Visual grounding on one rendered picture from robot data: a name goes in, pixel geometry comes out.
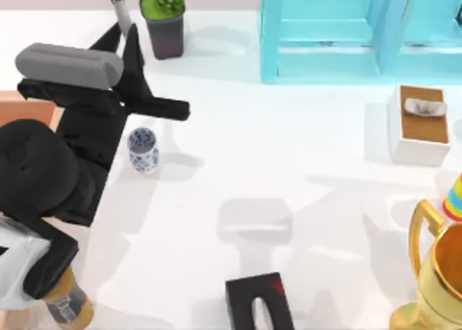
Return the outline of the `white box with wooden top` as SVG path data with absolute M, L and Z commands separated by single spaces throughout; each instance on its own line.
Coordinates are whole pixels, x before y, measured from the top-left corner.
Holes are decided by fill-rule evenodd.
M 450 151 L 447 113 L 442 118 L 422 118 L 405 113 L 407 98 L 442 102 L 441 89 L 399 84 L 387 104 L 388 149 L 397 163 L 439 167 Z

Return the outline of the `gold trophy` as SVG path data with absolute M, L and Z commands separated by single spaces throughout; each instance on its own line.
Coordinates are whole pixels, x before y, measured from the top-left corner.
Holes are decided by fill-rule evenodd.
M 421 259 L 423 222 L 435 240 Z M 392 313 L 389 330 L 462 330 L 462 222 L 445 226 L 440 213 L 421 200 L 409 225 L 409 258 L 417 298 Z

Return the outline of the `black box with slot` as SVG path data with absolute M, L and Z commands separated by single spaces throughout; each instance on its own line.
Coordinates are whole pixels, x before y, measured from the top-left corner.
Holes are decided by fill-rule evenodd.
M 257 298 L 266 303 L 274 330 L 295 330 L 279 272 L 228 280 L 225 289 L 232 330 L 257 330 L 253 315 Z

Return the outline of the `stack of coloured rings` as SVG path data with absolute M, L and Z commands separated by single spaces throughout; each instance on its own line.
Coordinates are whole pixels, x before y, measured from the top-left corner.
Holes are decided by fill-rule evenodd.
M 452 220 L 462 222 L 462 173 L 445 197 L 443 211 Z

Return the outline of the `grey crumpled tissue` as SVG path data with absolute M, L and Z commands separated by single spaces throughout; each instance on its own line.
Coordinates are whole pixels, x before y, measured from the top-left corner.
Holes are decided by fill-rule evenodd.
M 404 101 L 405 113 L 422 118 L 442 118 L 447 113 L 447 104 L 410 97 Z

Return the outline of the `brown bottle with grey label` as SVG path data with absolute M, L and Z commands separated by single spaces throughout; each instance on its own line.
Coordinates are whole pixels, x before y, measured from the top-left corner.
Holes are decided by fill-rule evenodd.
M 71 267 L 43 301 L 61 330 L 85 330 L 93 320 L 92 302 L 77 284 Z

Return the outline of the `green succulent in dark pot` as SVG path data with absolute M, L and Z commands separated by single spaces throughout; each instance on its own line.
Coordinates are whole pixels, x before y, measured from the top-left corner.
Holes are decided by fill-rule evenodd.
M 184 51 L 183 17 L 186 0 L 139 0 L 154 57 L 179 58 Z

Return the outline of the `grey bottle with black label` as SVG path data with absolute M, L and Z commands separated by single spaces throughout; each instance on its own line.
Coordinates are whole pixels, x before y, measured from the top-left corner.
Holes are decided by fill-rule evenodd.
M 120 26 L 121 32 L 125 37 L 128 36 L 129 30 L 132 25 L 131 18 L 128 13 L 128 8 L 126 6 L 125 0 L 110 0 L 114 6 L 115 14 L 118 18 L 118 24 Z

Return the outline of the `light blue rack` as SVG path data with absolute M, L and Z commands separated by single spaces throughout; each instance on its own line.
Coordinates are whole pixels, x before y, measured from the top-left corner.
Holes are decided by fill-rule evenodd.
M 462 84 L 462 0 L 259 0 L 280 84 Z

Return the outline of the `shallow salmon-coloured box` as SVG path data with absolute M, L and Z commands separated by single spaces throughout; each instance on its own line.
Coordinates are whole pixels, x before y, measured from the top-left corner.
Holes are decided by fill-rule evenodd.
M 26 100 L 16 90 L 0 90 L 0 127 L 17 119 L 30 118 L 47 124 L 55 131 L 63 111 L 50 101 Z

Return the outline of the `blue and white patterned cup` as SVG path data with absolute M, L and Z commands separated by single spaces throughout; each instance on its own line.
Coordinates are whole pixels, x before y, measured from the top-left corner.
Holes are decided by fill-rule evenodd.
M 135 170 L 142 175 L 152 175 L 159 163 L 157 138 L 151 129 L 140 127 L 128 136 L 129 159 Z

